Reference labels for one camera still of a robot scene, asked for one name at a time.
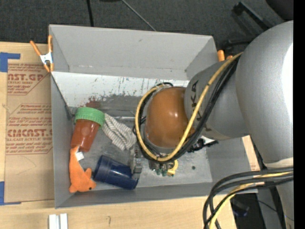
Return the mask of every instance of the black carpet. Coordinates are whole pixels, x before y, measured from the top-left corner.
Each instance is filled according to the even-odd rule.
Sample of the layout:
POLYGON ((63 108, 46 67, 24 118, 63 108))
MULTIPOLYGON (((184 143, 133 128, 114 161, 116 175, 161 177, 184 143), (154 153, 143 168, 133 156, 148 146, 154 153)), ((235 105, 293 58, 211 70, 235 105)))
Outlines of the black carpet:
MULTIPOLYGON (((262 32, 247 14, 232 14, 239 1, 274 25, 283 22, 265 0, 125 1, 157 31, 212 35, 217 49, 228 38, 262 32)), ((90 5, 95 27, 152 30, 121 0, 90 0, 90 5)), ((49 24, 90 26, 86 0, 0 0, 1 41, 45 43, 49 24)))

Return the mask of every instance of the orange plush toy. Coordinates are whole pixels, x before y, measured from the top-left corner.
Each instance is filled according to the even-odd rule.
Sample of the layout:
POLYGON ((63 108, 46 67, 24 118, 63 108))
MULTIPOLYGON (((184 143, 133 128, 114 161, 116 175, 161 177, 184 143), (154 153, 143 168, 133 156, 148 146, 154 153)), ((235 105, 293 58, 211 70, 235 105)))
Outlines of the orange plush toy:
POLYGON ((76 146, 70 150, 69 173, 71 186, 69 187, 69 191, 71 193, 77 191, 87 192, 96 187, 96 183, 91 180, 92 170, 88 168, 84 171, 77 160, 76 153, 79 148, 79 146, 76 146))

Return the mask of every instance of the cardboard box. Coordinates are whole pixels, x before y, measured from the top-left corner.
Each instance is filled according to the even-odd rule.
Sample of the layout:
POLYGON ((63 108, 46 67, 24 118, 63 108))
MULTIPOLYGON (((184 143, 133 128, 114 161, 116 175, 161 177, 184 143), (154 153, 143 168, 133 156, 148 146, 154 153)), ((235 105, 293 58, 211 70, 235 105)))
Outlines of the cardboard box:
MULTIPOLYGON (((38 48, 47 50, 45 44, 38 48)), ((51 77, 29 43, 0 42, 0 52, 20 55, 8 59, 0 80, 4 202, 54 199, 51 77)))

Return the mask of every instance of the plastic bottle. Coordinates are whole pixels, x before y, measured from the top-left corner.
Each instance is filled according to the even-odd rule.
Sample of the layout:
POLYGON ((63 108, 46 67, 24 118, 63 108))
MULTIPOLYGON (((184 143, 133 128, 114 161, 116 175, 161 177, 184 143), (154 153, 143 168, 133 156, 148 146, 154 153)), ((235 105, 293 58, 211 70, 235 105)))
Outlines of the plastic bottle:
POLYGON ((88 152, 104 122, 105 114, 102 111, 89 107, 79 108, 75 114, 71 147, 80 146, 80 151, 88 152))

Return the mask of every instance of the table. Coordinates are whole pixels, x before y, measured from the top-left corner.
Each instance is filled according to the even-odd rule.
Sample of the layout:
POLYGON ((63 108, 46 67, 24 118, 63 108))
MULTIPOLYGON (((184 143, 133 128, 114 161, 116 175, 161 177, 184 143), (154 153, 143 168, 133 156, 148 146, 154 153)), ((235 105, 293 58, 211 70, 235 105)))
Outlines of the table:
MULTIPOLYGON (((42 53, 44 44, 38 45, 42 53)), ((0 52, 22 52, 21 59, 29 60, 33 49, 29 43, 0 42, 0 52)), ((0 181, 4 179, 7 74, 0 72, 0 181)), ((249 137, 244 138, 246 151, 251 156, 252 170, 258 168, 253 159, 253 147, 249 137)), ((202 228, 202 209, 206 197, 149 201, 55 209, 54 200, 22 202, 0 206, 0 225, 3 228, 47 228, 48 215, 68 214, 69 229, 82 228, 202 228)), ((230 204, 221 212, 218 220, 223 228, 236 228, 230 204)))

